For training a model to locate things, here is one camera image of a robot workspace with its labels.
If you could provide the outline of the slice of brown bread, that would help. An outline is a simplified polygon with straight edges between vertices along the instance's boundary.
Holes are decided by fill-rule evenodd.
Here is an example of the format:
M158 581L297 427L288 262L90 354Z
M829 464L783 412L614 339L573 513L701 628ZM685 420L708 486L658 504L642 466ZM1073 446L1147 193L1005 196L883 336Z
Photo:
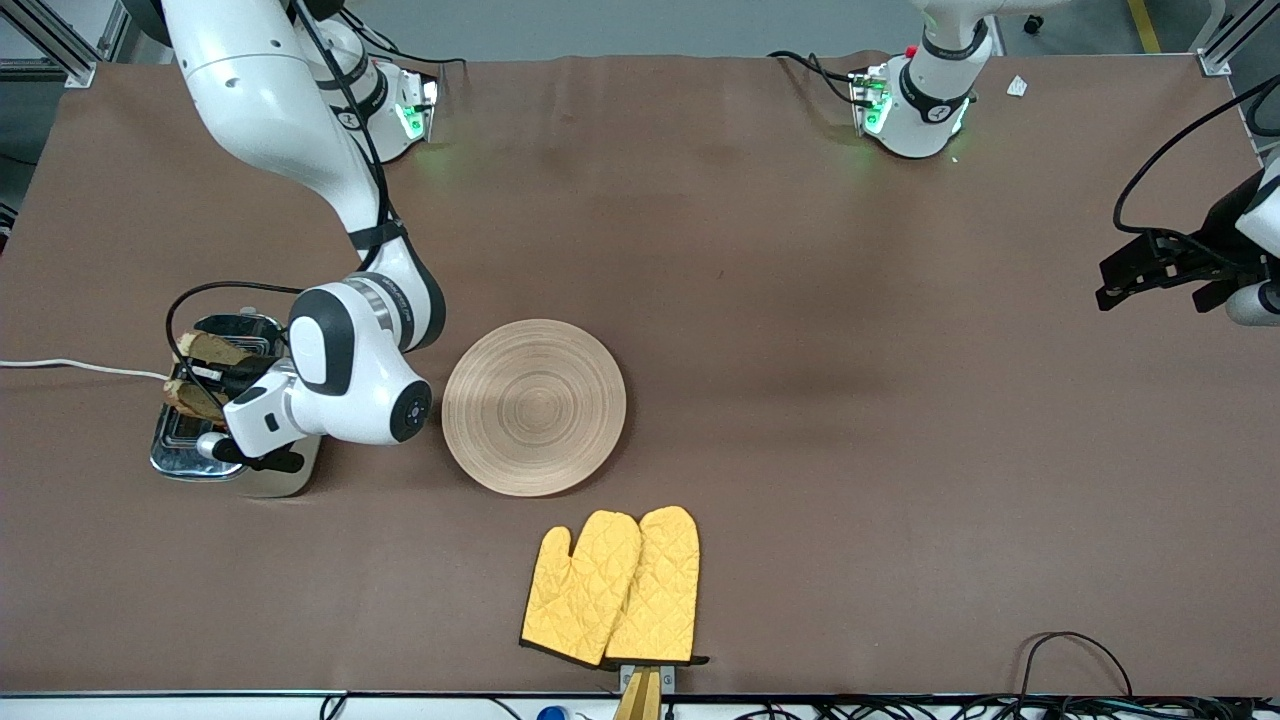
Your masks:
M178 361L196 360L236 365L251 355L260 355L248 352L220 336L204 331L193 331L183 334L177 343L177 348L180 354ZM163 386L165 404L183 416L210 421L216 428L225 429L227 419L223 407L232 401L232 395L210 392L191 380L183 379L178 363L175 364L175 369L179 372L179 375L166 380Z

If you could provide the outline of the round light wooden plate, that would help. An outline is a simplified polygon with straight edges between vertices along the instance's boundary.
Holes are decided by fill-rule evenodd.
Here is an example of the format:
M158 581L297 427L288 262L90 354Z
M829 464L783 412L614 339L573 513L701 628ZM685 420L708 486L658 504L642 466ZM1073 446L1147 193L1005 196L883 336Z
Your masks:
M590 478L625 428L620 364L593 334L566 322L502 325L454 365L442 429L460 468L517 498L561 495Z

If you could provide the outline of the chrome and beige toaster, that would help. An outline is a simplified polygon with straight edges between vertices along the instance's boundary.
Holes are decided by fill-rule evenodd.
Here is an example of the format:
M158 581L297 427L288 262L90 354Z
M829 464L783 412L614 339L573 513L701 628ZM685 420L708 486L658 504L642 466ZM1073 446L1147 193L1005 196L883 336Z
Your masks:
M247 352L273 356L285 352L284 327L252 307L205 316L195 323L195 329L218 334ZM198 438L214 430L212 423L165 406L150 450L151 465L170 480L215 487L246 498L288 498L302 493L310 483L320 438L310 437L292 445L291 450L303 457L303 466L297 473L259 471L201 456Z

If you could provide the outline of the yellow quilted oven mitt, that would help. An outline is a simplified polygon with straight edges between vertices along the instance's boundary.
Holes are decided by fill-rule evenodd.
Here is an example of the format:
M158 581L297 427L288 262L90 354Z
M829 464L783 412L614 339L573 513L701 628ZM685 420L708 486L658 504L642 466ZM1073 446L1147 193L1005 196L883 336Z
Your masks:
M625 512L598 510L580 533L553 527L541 538L518 642L598 667L621 618L641 552L641 532Z
M641 518L641 552L622 614L605 647L608 664L698 666L694 653L701 548L684 507Z

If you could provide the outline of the aluminium frame profile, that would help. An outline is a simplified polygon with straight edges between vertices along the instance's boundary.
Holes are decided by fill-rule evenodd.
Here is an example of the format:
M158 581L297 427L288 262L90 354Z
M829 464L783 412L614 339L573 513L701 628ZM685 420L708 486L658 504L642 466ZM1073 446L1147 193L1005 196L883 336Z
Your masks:
M1210 14L1190 51L1202 76L1230 76L1230 60L1280 17L1280 0L1207 0Z
M124 56L132 26L122 0L0 0L0 82L88 88Z

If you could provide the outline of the wooden post with metal bracket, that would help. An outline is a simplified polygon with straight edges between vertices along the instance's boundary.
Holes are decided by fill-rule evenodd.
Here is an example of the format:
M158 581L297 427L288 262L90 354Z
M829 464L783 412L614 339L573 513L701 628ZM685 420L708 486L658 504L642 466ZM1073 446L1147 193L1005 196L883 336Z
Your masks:
M620 701L612 720L676 720L675 665L623 664L618 675Z

